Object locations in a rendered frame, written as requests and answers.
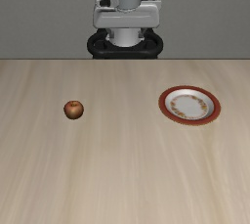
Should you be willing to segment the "red apple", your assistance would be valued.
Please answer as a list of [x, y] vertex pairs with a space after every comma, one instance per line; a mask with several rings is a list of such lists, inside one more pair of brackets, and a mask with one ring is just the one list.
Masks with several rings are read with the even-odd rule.
[[67, 118], [75, 120], [83, 115], [84, 107], [79, 101], [69, 101], [63, 107]]

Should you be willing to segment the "red-rimmed white plate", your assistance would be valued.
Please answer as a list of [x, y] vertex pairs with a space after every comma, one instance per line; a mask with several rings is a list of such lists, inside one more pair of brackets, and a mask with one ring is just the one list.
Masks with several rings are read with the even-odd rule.
[[159, 96], [158, 106], [169, 119], [192, 126], [211, 123], [221, 113], [221, 104], [212, 93], [187, 85], [165, 90]]

